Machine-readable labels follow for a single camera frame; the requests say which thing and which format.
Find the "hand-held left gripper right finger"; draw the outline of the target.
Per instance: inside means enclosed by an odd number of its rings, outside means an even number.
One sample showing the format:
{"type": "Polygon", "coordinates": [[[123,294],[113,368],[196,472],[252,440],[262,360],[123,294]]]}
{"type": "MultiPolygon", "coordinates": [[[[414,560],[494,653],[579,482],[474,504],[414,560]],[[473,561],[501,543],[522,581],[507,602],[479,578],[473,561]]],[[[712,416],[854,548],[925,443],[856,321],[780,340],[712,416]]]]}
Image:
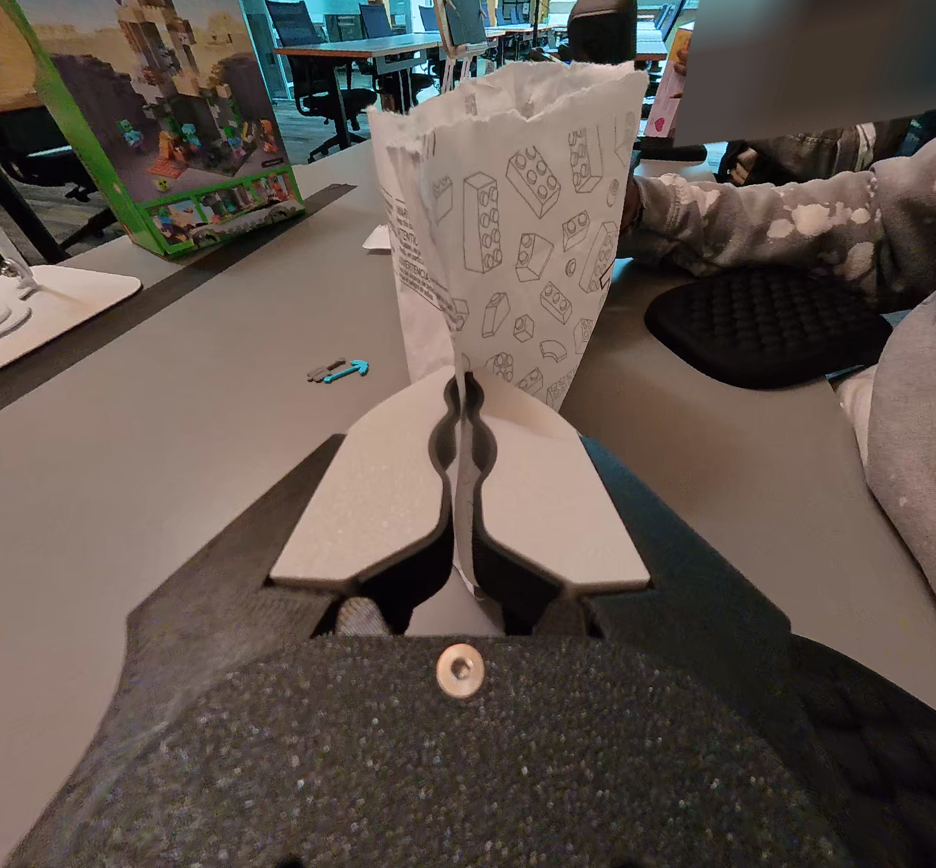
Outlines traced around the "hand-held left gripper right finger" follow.
{"type": "Polygon", "coordinates": [[[492,373],[471,394],[473,572],[492,598],[638,592],[649,570],[584,441],[555,409],[492,373]]]}

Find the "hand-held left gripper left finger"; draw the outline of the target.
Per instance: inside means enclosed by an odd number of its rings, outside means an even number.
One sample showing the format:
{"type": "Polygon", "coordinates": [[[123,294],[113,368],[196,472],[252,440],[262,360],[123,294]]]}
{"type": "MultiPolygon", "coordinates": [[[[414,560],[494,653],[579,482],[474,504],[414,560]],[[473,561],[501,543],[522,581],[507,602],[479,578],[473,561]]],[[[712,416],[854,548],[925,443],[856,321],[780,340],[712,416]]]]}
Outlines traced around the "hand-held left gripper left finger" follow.
{"type": "Polygon", "coordinates": [[[274,563],[271,581],[349,591],[445,528],[461,419],[456,374],[443,366],[350,427],[274,563]]]}

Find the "person's right forearm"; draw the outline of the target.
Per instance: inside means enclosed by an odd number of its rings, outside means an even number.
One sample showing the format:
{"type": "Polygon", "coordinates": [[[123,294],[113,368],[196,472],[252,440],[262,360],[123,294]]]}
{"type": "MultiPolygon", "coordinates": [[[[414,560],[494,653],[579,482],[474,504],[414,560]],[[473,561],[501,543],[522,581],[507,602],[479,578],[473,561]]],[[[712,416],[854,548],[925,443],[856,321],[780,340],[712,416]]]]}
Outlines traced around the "person's right forearm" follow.
{"type": "Polygon", "coordinates": [[[621,258],[695,277],[792,267],[835,278],[882,312],[934,292],[934,140],[864,172],[782,186],[637,177],[644,211],[639,229],[619,236],[621,258]]]}

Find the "lego set box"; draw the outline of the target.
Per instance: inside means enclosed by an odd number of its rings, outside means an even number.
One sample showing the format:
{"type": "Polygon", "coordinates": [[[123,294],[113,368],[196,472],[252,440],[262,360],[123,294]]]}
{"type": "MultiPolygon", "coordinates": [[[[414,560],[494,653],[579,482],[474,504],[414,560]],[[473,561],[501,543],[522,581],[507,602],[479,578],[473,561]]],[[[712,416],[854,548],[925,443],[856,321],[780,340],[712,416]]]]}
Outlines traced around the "lego set box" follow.
{"type": "Polygon", "coordinates": [[[169,258],[305,213],[239,0],[2,5],[136,245],[169,258]]]}

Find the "black wrist rest pad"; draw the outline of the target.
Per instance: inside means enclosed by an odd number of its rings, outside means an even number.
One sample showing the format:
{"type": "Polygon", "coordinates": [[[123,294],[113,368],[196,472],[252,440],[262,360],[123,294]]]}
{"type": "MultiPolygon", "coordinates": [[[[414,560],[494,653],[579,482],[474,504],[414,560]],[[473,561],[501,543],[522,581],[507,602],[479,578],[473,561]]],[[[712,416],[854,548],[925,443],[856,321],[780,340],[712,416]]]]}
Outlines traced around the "black wrist rest pad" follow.
{"type": "MultiPolygon", "coordinates": [[[[775,390],[871,373],[892,327],[842,286],[748,268],[671,289],[649,333],[720,383],[775,390]]],[[[934,866],[934,709],[847,656],[792,636],[791,687],[867,866],[934,866]]]]}

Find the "white stand base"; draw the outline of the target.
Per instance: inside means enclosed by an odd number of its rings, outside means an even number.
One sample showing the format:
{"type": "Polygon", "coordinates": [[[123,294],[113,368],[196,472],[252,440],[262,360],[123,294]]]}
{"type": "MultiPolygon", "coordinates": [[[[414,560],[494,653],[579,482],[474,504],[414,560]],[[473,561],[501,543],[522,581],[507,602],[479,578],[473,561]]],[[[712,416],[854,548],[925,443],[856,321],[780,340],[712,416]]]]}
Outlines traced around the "white stand base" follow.
{"type": "Polygon", "coordinates": [[[63,265],[28,266],[1,232],[1,367],[142,289],[128,277],[63,265]]]}

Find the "long wooden desk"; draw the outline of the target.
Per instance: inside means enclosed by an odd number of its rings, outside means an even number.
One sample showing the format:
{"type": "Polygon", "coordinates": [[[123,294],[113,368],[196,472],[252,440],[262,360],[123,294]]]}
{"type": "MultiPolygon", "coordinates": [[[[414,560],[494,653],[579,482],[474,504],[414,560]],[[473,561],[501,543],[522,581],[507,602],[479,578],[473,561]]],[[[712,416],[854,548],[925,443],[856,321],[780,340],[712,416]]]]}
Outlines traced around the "long wooden desk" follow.
{"type": "MultiPolygon", "coordinates": [[[[341,41],[334,43],[321,43],[319,45],[307,45],[294,48],[275,47],[273,53],[284,58],[286,55],[307,55],[318,58],[324,58],[329,61],[334,60],[339,67],[345,67],[346,63],[360,60],[369,60],[375,56],[381,56],[391,53],[400,53],[407,51],[416,51],[424,49],[438,49],[443,41],[440,34],[431,33],[407,33],[391,37],[386,41],[367,41],[365,39],[358,41],[341,41]]],[[[327,153],[316,156],[327,156],[327,153]]]]}

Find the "black high-back office chair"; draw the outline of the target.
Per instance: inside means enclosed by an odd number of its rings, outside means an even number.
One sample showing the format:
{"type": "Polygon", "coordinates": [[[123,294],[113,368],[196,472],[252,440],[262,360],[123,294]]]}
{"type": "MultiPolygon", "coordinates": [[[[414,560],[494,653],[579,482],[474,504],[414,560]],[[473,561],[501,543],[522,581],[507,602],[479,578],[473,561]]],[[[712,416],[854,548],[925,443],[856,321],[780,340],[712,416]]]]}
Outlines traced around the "black high-back office chair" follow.
{"type": "Polygon", "coordinates": [[[562,62],[618,65],[636,58],[638,0],[578,0],[567,21],[562,62]]]}

